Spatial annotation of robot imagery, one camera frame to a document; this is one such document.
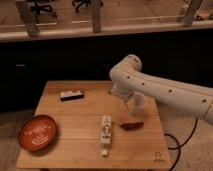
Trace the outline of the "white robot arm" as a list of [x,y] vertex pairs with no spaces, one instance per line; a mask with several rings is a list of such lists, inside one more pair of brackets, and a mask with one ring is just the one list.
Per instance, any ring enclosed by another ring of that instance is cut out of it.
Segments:
[[124,102],[135,92],[143,93],[213,125],[213,88],[147,75],[141,69],[142,62],[134,54],[113,66],[109,72],[111,93]]

